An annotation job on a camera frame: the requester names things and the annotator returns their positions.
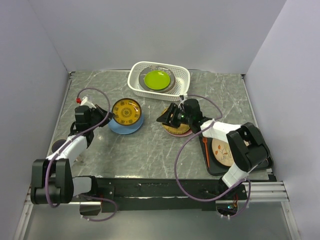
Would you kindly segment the blue plate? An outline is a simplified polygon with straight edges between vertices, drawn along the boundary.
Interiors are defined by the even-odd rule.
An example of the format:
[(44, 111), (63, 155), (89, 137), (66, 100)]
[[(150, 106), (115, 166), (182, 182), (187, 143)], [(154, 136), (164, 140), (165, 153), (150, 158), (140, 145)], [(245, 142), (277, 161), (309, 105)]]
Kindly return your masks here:
[(109, 129), (111, 131), (113, 131), (116, 134), (119, 135), (129, 135), (129, 134), (133, 134), (136, 131), (138, 131), (141, 126), (143, 125), (144, 122), (144, 115), (142, 114), (140, 119), (132, 124), (132, 125), (121, 125), (119, 123), (117, 123), (114, 119), (112, 119), (107, 126), (109, 127)]

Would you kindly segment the yellow patterned brown-rimmed plate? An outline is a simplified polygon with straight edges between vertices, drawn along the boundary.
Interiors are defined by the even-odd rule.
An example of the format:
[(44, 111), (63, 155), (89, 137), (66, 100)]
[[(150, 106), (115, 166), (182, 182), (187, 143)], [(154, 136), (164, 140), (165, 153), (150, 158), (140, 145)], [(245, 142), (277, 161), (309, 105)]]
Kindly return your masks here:
[(113, 105), (112, 113), (116, 123), (122, 126), (131, 126), (141, 119), (142, 108), (136, 100), (122, 98)]

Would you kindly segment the green plastic plate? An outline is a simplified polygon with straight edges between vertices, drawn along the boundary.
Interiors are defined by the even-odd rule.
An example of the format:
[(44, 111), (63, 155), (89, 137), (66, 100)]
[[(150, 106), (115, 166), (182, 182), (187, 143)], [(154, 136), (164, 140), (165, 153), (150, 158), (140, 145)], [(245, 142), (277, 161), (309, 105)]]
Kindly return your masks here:
[(171, 78), (162, 70), (153, 70), (145, 75), (143, 81), (148, 88), (158, 91), (167, 88), (171, 83)]

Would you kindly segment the grey plate with deer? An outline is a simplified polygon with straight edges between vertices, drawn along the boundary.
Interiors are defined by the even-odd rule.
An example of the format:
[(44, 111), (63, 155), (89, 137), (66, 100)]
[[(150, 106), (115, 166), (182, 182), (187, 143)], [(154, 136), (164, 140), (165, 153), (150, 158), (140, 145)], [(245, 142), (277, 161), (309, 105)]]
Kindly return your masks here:
[[(169, 76), (170, 76), (170, 84), (168, 87), (166, 87), (165, 89), (162, 89), (162, 90), (152, 90), (150, 88), (148, 88), (145, 83), (144, 83), (144, 77), (146, 76), (147, 73), (151, 72), (151, 71), (164, 71), (166, 72)], [(146, 67), (145, 69), (143, 69), (141, 71), (141, 73), (139, 74), (139, 77), (138, 77), (138, 80), (139, 80), (139, 84), (140, 86), (146, 90), (146, 91), (150, 91), (150, 92), (156, 92), (156, 93), (166, 93), (166, 92), (169, 92), (170, 90), (173, 89), (173, 87), (175, 86), (176, 84), (176, 77), (175, 75), (173, 74), (173, 72), (168, 69), (167, 67), (165, 66), (162, 66), (162, 65), (151, 65), (149, 67)]]

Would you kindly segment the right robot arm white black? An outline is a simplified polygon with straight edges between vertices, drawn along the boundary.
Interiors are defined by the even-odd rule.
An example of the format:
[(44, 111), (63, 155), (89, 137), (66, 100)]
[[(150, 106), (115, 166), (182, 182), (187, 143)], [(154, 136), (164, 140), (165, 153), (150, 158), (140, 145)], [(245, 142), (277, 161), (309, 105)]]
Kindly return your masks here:
[(198, 100), (194, 98), (186, 99), (179, 105), (171, 103), (156, 121), (174, 129), (182, 124), (188, 125), (194, 134), (221, 141), (229, 147), (233, 163), (221, 178), (218, 188), (219, 195), (224, 199), (232, 198), (237, 192), (236, 185), (270, 157), (270, 149), (253, 123), (229, 124), (205, 117)]

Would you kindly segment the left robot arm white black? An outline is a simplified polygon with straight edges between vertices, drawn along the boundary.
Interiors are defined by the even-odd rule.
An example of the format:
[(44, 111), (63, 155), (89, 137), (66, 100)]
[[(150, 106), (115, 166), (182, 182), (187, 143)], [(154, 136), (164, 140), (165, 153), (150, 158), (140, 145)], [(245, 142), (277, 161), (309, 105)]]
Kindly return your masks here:
[(71, 202), (76, 195), (71, 165), (91, 145), (94, 130), (106, 126), (114, 114), (97, 104), (81, 105), (75, 108), (74, 118), (68, 138), (60, 141), (51, 155), (32, 164), (30, 199), (35, 205), (48, 204), (56, 208)]

